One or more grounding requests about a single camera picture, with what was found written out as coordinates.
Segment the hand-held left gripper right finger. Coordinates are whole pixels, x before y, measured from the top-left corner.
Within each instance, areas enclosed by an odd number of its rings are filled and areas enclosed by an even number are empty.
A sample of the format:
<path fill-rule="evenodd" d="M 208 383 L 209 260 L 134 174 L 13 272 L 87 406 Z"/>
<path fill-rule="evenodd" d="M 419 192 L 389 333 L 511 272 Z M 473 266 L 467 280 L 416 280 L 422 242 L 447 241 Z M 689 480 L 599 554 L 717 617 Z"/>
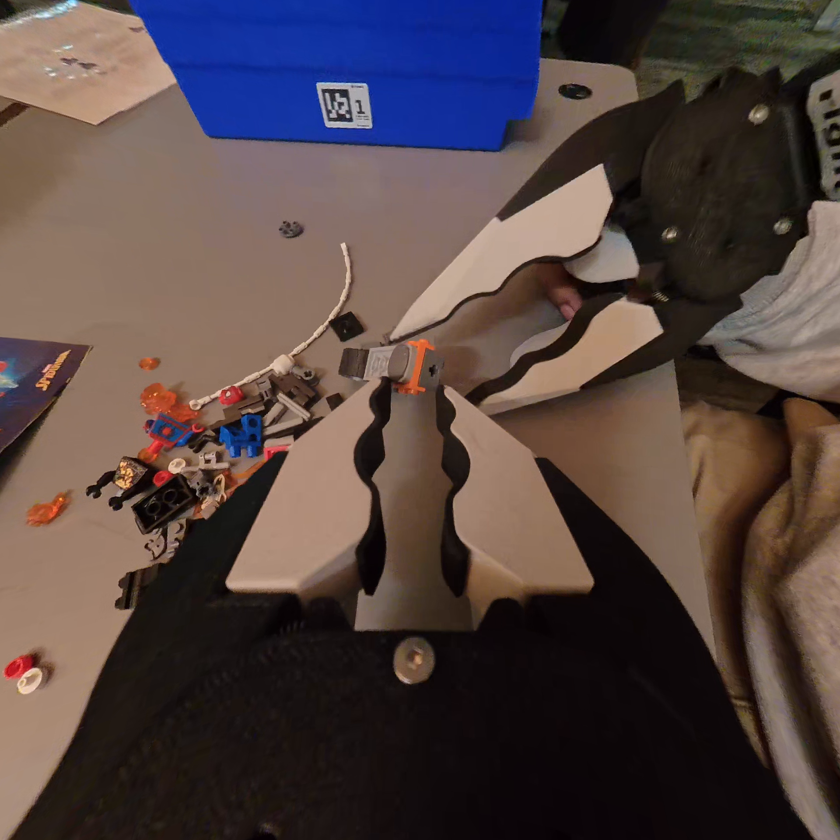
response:
<path fill-rule="evenodd" d="M 436 392 L 444 581 L 480 625 L 492 604 L 582 595 L 594 579 L 532 451 L 448 386 Z"/>

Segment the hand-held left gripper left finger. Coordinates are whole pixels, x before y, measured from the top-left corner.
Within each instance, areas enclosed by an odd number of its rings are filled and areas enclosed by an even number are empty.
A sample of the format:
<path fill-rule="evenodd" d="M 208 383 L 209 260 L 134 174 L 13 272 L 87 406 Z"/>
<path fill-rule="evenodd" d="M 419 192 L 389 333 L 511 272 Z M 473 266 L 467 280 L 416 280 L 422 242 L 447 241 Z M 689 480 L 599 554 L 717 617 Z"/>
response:
<path fill-rule="evenodd" d="M 333 599 L 355 624 L 360 593 L 375 592 L 385 566 L 374 476 L 391 403 L 390 381 L 369 381 L 290 448 L 228 574 L 231 592 Z"/>

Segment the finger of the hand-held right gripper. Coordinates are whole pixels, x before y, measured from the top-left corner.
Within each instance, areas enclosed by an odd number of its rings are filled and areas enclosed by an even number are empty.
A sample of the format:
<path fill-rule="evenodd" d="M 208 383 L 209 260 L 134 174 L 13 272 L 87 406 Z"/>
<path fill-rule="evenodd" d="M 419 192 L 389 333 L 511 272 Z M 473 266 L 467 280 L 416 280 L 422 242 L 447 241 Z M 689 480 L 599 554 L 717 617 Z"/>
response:
<path fill-rule="evenodd" d="M 572 320 L 520 344 L 510 369 L 476 386 L 466 399 L 493 415 L 567 396 L 662 334 L 653 307 L 602 295 L 587 301 Z"/>
<path fill-rule="evenodd" d="M 389 340 L 407 340 L 446 322 L 468 301 L 497 294 L 522 267 L 539 261 L 570 261 L 595 284 L 635 277 L 634 247 L 606 222 L 613 198 L 598 164 L 509 217 L 493 217 L 403 314 Z"/>

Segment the grey and orange lego assembly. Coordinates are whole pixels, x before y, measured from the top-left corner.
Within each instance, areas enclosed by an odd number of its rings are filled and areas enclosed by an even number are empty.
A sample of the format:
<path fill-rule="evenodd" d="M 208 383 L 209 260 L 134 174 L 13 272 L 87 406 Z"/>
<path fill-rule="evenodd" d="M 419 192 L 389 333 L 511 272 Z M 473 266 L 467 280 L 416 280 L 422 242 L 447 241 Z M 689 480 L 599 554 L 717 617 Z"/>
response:
<path fill-rule="evenodd" d="M 416 396 L 438 387 L 444 357 L 426 339 L 342 351 L 339 375 L 359 382 L 388 380 L 394 391 Z"/>

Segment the pile of loose lego pieces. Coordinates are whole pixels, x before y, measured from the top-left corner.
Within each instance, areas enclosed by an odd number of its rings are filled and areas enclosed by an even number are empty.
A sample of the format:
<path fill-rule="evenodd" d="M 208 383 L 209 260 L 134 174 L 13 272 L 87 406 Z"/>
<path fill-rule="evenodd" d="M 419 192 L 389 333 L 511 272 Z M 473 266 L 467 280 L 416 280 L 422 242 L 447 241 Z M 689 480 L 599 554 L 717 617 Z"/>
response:
<path fill-rule="evenodd" d="M 320 377 L 299 364 L 283 364 L 214 398 L 222 416 L 200 423 L 202 410 L 150 390 L 165 408 L 144 425 L 150 445 L 124 456 L 86 489 L 108 496 L 112 511 L 130 510 L 150 564 L 124 574 L 114 606 L 130 611 L 172 561 L 187 534 L 210 519 L 259 467 L 284 455 L 320 420 Z"/>

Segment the orange lego flame piece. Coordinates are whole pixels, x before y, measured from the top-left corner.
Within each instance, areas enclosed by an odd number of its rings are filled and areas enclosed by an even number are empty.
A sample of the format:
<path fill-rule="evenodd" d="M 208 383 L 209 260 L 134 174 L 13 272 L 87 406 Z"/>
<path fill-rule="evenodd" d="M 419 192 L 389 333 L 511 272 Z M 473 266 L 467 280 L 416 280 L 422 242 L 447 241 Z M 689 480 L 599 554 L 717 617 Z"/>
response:
<path fill-rule="evenodd" d="M 56 520 L 67 509 L 71 495 L 71 490 L 61 491 L 51 500 L 32 505 L 25 515 L 26 525 L 31 528 L 40 528 Z"/>

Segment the lego instruction booklet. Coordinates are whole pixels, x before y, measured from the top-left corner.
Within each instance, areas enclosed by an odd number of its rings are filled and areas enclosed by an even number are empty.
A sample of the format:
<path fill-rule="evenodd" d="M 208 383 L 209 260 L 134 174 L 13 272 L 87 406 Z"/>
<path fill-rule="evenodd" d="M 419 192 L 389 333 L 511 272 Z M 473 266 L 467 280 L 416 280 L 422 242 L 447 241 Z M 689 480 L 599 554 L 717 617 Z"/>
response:
<path fill-rule="evenodd" d="M 51 407 L 88 356 L 85 344 L 1 338 L 1 450 Z"/>

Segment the person's right hand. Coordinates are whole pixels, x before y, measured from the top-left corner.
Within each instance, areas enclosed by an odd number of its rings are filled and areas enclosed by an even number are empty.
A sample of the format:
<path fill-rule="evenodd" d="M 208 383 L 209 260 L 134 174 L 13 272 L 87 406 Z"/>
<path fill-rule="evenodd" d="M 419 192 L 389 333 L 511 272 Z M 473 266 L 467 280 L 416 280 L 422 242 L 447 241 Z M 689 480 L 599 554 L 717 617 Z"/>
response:
<path fill-rule="evenodd" d="M 540 264 L 539 283 L 545 297 L 556 307 L 564 321 L 571 321 L 583 304 L 579 283 L 561 264 Z"/>

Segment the beige cloth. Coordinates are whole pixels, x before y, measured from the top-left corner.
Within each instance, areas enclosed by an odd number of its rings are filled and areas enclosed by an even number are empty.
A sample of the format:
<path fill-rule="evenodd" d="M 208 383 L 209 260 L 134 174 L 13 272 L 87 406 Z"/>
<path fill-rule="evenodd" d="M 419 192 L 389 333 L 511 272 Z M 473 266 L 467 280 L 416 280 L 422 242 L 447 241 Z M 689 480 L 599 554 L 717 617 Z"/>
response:
<path fill-rule="evenodd" d="M 680 410 L 717 665 L 744 731 L 768 764 L 742 640 L 744 546 L 760 510 L 789 477 L 793 445 L 838 418 L 800 397 L 783 401 L 780 421 L 702 401 L 683 400 Z"/>

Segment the blue plastic bin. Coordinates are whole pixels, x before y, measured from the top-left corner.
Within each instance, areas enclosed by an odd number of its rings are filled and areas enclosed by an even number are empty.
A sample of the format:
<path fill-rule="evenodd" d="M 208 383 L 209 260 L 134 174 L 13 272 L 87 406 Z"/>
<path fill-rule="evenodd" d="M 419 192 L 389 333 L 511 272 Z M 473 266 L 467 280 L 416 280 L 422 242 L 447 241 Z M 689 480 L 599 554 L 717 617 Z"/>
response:
<path fill-rule="evenodd" d="M 498 151 L 540 1 L 132 1 L 205 134 Z"/>

